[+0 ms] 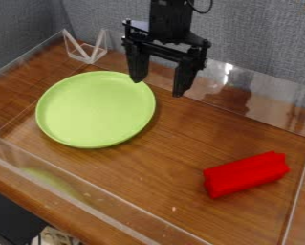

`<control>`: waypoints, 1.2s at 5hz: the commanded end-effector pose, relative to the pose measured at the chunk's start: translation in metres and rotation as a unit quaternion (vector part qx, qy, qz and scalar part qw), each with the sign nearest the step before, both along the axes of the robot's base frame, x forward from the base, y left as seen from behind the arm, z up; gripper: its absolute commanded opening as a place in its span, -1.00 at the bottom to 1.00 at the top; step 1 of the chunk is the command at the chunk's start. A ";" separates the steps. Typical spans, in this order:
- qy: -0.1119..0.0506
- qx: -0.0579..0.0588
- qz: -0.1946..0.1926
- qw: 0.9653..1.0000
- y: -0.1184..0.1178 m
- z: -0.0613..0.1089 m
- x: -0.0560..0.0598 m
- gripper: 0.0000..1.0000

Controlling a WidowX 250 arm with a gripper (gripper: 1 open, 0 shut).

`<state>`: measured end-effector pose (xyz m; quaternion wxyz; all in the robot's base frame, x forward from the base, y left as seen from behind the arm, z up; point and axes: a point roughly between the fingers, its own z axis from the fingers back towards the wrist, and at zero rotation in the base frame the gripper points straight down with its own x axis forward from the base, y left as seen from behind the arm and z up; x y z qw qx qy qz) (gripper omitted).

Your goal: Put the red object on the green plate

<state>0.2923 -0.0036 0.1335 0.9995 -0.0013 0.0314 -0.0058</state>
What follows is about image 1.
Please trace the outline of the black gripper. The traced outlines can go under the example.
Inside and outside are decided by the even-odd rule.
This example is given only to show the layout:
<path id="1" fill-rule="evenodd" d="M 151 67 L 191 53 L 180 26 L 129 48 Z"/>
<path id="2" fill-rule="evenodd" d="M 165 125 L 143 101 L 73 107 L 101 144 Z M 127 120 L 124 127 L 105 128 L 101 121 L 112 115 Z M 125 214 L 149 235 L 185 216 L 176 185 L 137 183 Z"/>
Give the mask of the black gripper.
<path id="1" fill-rule="evenodd" d="M 148 22 L 127 19 L 123 24 L 121 41 L 132 81 L 139 83 L 145 79 L 151 56 L 176 62 L 172 95 L 181 97 L 192 88 L 199 69 L 204 68 L 211 42 L 191 31 L 179 32 L 179 36 L 172 36 L 172 29 L 153 33 Z"/>

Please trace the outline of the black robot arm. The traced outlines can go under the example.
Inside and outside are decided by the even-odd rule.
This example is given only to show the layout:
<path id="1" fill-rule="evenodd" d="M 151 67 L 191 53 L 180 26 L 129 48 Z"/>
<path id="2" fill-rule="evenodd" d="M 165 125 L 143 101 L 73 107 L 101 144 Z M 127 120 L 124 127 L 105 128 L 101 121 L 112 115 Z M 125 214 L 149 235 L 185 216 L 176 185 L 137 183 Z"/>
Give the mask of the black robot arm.
<path id="1" fill-rule="evenodd" d="M 192 88 L 199 70 L 205 67 L 211 42 L 191 31 L 195 0 L 151 0 L 147 22 L 125 19 L 125 34 L 121 37 L 125 49 L 129 76 L 135 83 L 144 81 L 149 70 L 149 57 L 156 56 L 177 63 L 172 95 L 181 97 Z"/>

